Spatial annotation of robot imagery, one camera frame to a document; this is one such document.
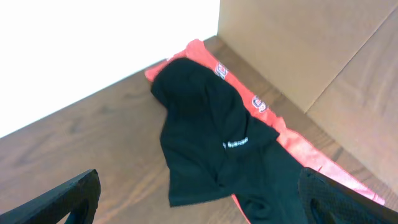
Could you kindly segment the black t-shirt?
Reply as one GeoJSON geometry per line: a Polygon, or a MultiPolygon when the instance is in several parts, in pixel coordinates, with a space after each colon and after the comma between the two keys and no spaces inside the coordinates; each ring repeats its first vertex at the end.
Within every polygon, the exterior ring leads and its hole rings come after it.
{"type": "Polygon", "coordinates": [[[302,165],[233,86],[179,58],[159,72],[151,92],[167,109],[160,145],[171,206],[235,196],[251,223],[307,222],[297,188],[302,165]]]}

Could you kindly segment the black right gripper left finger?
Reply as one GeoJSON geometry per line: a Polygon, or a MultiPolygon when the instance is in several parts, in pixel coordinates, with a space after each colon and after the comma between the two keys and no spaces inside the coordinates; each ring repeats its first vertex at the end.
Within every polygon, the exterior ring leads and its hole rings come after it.
{"type": "Polygon", "coordinates": [[[64,182],[52,190],[1,215],[1,223],[53,224],[66,217],[66,223],[92,223],[101,194],[94,169],[64,182]]]}

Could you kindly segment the red garment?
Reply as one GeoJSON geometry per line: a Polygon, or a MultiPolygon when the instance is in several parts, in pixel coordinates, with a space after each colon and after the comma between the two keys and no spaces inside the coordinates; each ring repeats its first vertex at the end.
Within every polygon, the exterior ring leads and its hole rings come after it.
{"type": "MultiPolygon", "coordinates": [[[[337,181],[345,187],[354,190],[356,193],[361,194],[374,202],[384,205],[385,201],[377,193],[372,191],[369,187],[362,184],[355,179],[349,172],[339,166],[335,161],[324,155],[321,151],[315,148],[309,141],[307,141],[301,134],[289,129],[286,126],[284,119],[277,116],[273,111],[268,108],[268,105],[256,96],[251,90],[243,85],[240,80],[231,73],[219,60],[217,60],[205,47],[204,43],[200,40],[191,41],[187,47],[181,52],[175,54],[170,59],[160,63],[146,70],[146,78],[150,81],[151,87],[155,77],[159,72],[172,61],[179,58],[187,58],[200,65],[209,68],[214,74],[224,81],[233,86],[240,94],[245,108],[250,114],[266,123],[268,126],[274,128],[278,133],[279,144],[304,167],[312,168],[321,174],[337,181]]],[[[232,197],[243,213],[238,200],[235,196],[232,197]]]]}

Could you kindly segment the brown cardboard box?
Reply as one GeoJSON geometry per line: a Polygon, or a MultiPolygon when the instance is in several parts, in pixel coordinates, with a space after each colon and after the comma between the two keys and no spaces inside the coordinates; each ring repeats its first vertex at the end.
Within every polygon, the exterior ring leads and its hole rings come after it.
{"type": "Polygon", "coordinates": [[[218,36],[397,189],[397,0],[222,0],[218,36]]]}

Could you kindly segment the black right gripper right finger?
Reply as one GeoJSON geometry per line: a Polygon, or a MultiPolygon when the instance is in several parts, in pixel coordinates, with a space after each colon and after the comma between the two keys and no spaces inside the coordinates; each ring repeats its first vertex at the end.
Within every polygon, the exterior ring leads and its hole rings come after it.
{"type": "Polygon", "coordinates": [[[310,224],[397,224],[397,212],[304,167],[298,192],[310,224]]]}

